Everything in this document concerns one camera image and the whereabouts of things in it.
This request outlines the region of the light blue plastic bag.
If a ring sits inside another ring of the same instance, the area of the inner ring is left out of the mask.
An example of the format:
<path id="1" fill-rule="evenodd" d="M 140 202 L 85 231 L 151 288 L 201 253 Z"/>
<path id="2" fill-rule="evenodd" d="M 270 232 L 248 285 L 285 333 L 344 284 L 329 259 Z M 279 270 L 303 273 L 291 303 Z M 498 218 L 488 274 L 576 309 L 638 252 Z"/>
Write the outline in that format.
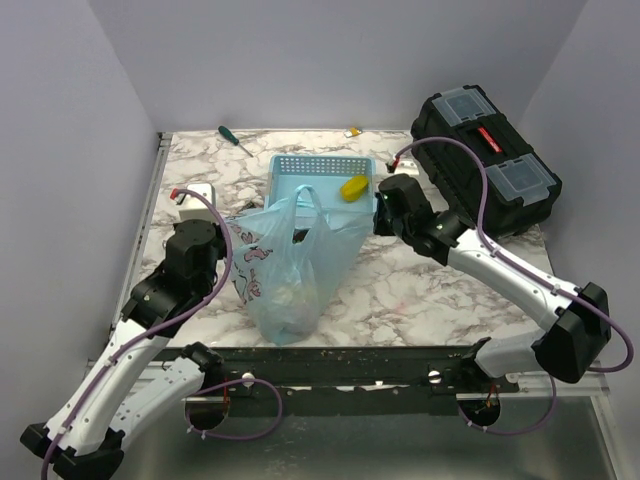
<path id="1" fill-rule="evenodd" d="M 374 213 L 328 208 L 301 185 L 262 211 L 227 221 L 230 280 L 262 337 L 287 345 L 309 337 L 372 233 Z"/>

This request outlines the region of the light blue plastic basket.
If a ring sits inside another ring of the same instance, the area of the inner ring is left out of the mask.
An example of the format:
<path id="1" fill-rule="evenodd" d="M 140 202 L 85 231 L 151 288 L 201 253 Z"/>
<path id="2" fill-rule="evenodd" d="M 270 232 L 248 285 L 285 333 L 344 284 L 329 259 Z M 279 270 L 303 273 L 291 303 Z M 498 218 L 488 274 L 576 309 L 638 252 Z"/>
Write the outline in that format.
<path id="1" fill-rule="evenodd" d="M 377 208 L 375 173 L 375 161 L 367 157 L 277 154 L 270 162 L 264 209 L 289 198 L 300 185 L 309 185 L 317 193 L 329 225 L 337 229 L 357 215 L 373 216 Z M 347 202 L 340 189 L 356 176 L 367 178 L 367 190 L 357 200 Z"/>

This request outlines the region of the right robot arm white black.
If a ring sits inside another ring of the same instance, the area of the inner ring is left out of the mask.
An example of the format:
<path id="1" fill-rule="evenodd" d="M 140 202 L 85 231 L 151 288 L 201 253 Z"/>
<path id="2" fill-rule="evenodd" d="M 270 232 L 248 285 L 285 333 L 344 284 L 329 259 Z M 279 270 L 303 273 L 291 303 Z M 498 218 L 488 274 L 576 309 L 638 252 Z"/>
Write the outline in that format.
<path id="1" fill-rule="evenodd" d="M 511 252 L 492 253 L 475 225 L 459 214 L 432 209 L 418 180 L 407 174 L 381 181 L 374 231 L 395 235 L 415 253 L 480 281 L 520 308 L 534 330 L 478 341 L 460 367 L 460 379 L 480 392 L 509 373 L 544 371 L 575 384 L 611 338 L 602 319 L 608 295 L 590 282 L 578 287 L 533 267 Z"/>

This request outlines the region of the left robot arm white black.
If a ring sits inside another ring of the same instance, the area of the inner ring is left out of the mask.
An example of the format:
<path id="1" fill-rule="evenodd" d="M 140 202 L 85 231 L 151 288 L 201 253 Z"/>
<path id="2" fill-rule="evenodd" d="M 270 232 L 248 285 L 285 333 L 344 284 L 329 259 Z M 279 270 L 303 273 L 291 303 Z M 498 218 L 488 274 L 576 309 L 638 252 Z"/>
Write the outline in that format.
<path id="1" fill-rule="evenodd" d="M 72 397 L 48 421 L 28 425 L 21 444 L 42 459 L 41 473 L 62 479 L 110 479 L 129 444 L 190 388 L 214 393 L 220 357 L 201 343 L 175 367 L 138 393 L 131 391 L 147 365 L 180 328 L 219 293 L 229 274 L 231 235 L 221 222 L 175 224 L 165 257 L 136 284 L 107 345 Z"/>

